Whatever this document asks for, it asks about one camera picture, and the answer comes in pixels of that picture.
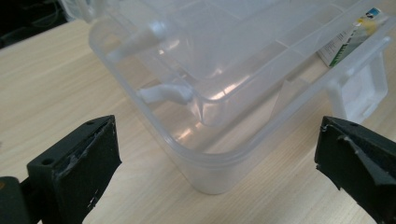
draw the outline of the wooden table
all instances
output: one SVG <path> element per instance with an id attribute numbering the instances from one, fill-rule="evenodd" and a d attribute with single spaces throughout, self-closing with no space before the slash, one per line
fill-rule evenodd
<path id="1" fill-rule="evenodd" d="M 381 7 L 396 14 L 394 1 Z M 205 195 L 167 157 L 92 53 L 89 29 L 74 21 L 0 51 L 0 175 L 22 181 L 27 162 L 79 124 L 114 114 L 123 164 L 84 223 L 374 223 L 315 169 L 318 122 L 331 113 L 327 101 L 231 191 Z M 396 38 L 396 30 L 390 35 Z M 363 123 L 393 141 L 395 58 L 393 42 L 385 51 L 389 95 Z"/>

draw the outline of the black object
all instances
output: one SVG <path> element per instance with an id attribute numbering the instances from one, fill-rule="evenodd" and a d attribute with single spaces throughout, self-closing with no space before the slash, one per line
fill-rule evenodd
<path id="1" fill-rule="evenodd" d="M 315 162 L 377 223 L 396 223 L 396 143 L 356 123 L 324 117 Z"/>
<path id="2" fill-rule="evenodd" d="M 114 116 L 88 121 L 30 161 L 21 184 L 0 178 L 0 223 L 81 224 L 120 164 Z"/>

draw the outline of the light wood surface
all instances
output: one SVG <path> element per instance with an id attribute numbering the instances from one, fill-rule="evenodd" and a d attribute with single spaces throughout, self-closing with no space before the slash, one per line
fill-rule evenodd
<path id="1" fill-rule="evenodd" d="M 394 1 L 380 7 L 396 14 Z M 331 113 L 327 101 L 232 190 L 205 195 L 167 157 L 92 53 L 89 30 L 74 21 L 0 51 L 0 175 L 22 181 L 27 162 L 79 124 L 114 114 L 123 164 L 84 223 L 374 223 L 315 169 L 318 124 Z M 396 38 L 396 30 L 389 35 Z M 389 95 L 363 124 L 395 141 L 395 42 L 384 55 Z"/>

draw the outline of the clear plastic bin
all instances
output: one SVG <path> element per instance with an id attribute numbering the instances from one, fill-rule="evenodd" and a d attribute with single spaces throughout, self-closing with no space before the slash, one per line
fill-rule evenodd
<path id="1" fill-rule="evenodd" d="M 92 49 L 205 193 L 230 189 L 271 150 L 264 139 L 328 85 L 334 113 L 349 119 L 346 80 L 375 83 L 353 118 L 386 94 L 377 80 L 394 19 L 327 73 L 295 72 L 379 0 L 63 1 L 75 17 L 98 19 Z M 136 58 L 147 72 L 134 72 Z M 374 80 L 373 67 L 384 76 Z"/>

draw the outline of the translucent storage box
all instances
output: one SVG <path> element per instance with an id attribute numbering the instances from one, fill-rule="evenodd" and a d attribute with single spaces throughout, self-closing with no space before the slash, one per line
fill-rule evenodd
<path id="1" fill-rule="evenodd" d="M 333 69 L 296 72 L 379 0 L 63 2 L 95 21 L 93 51 L 205 193 L 230 189 L 271 150 L 265 138 L 320 91 L 335 116 L 357 122 L 387 94 L 382 50 L 393 18 Z M 134 71 L 136 60 L 147 72 Z"/>

